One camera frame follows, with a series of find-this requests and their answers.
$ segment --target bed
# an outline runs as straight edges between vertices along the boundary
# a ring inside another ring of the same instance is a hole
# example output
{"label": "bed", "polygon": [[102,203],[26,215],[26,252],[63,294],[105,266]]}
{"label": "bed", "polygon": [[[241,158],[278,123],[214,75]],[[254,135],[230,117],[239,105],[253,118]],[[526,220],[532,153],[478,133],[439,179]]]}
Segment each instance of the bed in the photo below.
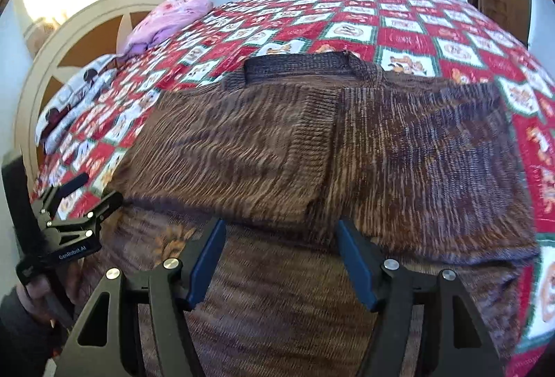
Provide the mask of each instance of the bed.
{"label": "bed", "polygon": [[[541,249],[519,282],[521,339],[506,369],[507,376],[524,376],[555,331],[555,84],[524,46],[460,0],[230,2],[128,60],[109,90],[71,125],[56,153],[41,156],[32,140],[41,107],[75,67],[113,52],[96,49],[77,63],[68,59],[71,51],[110,22],[116,25],[115,44],[118,31],[121,38],[161,1],[100,1],[87,8],[96,9],[92,15],[81,11],[71,18],[38,54],[16,120],[16,143],[34,180],[33,194],[87,172],[88,184],[58,212],[62,219],[82,215],[101,197],[160,91],[217,82],[249,56],[349,50],[399,73],[459,84],[494,80],[511,113]],[[110,4],[116,8],[108,11]]]}

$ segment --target knit fabric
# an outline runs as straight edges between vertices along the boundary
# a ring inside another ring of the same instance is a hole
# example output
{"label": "knit fabric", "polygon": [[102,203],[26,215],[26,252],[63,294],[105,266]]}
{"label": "knit fabric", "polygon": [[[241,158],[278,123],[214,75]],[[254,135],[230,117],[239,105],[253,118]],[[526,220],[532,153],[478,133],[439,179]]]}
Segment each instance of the knit fabric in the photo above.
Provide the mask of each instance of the knit fabric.
{"label": "knit fabric", "polygon": [[537,254],[518,171],[493,83],[274,55],[164,93],[108,190],[327,250],[348,215],[390,252],[474,264]]}
{"label": "knit fabric", "polygon": [[[210,215],[193,210],[154,213],[131,206],[104,223],[101,251],[87,257],[84,303],[106,269],[126,274],[177,257]],[[437,274],[445,265],[399,258],[410,269]],[[462,278],[506,360],[518,340],[517,277],[511,263],[452,266]],[[357,300],[343,263],[276,233],[227,226],[227,242],[204,302],[186,315],[207,376],[354,376],[376,314]],[[149,376],[160,376],[148,306],[139,307]],[[414,374],[422,324],[415,309],[402,377]]]}

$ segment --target sweater sleeve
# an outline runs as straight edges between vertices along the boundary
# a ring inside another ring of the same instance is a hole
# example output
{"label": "sweater sleeve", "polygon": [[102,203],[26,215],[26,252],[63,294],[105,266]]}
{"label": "sweater sleeve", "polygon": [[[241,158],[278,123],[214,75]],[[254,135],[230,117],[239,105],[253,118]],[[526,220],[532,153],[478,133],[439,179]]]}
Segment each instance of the sweater sleeve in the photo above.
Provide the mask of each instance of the sweater sleeve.
{"label": "sweater sleeve", "polygon": [[55,330],[38,324],[22,307],[14,288],[0,305],[0,357],[7,375],[41,377],[52,356]]}

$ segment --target human hand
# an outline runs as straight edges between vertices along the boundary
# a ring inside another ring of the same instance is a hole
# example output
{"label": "human hand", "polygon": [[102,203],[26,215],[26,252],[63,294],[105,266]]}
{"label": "human hand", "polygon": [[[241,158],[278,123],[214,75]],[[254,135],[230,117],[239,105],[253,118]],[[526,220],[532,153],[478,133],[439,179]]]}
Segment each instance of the human hand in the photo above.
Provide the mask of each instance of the human hand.
{"label": "human hand", "polygon": [[[62,282],[66,294],[72,303],[77,302],[77,294],[81,281],[82,260],[71,262],[68,266],[65,282]],[[17,283],[17,296],[25,311],[41,324],[49,324],[55,316],[49,312],[46,296],[52,293],[48,279],[38,275],[26,287],[21,282]]]}

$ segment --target pink blanket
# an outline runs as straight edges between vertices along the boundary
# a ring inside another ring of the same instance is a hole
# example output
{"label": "pink blanket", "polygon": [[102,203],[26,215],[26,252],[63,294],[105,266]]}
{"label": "pink blanket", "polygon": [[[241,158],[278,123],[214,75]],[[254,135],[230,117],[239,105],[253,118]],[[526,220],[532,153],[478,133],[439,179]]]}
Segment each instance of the pink blanket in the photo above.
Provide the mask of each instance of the pink blanket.
{"label": "pink blanket", "polygon": [[118,53],[124,55],[124,61],[142,54],[204,17],[213,7],[210,0],[166,0],[135,27]]}

